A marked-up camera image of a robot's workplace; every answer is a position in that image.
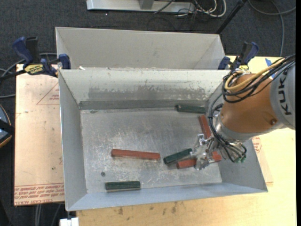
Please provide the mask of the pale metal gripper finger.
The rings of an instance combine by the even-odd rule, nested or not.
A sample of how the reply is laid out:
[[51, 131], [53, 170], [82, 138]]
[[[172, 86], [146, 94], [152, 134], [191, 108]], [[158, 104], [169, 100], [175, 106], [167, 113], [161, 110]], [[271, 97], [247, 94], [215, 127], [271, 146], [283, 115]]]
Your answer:
[[204, 134], [198, 134], [194, 148], [209, 149], [213, 143], [213, 137], [205, 138]]
[[209, 150], [200, 150], [200, 149], [194, 149], [191, 152], [192, 159], [196, 159], [196, 163], [194, 165], [194, 169], [196, 170], [203, 170], [209, 165]]

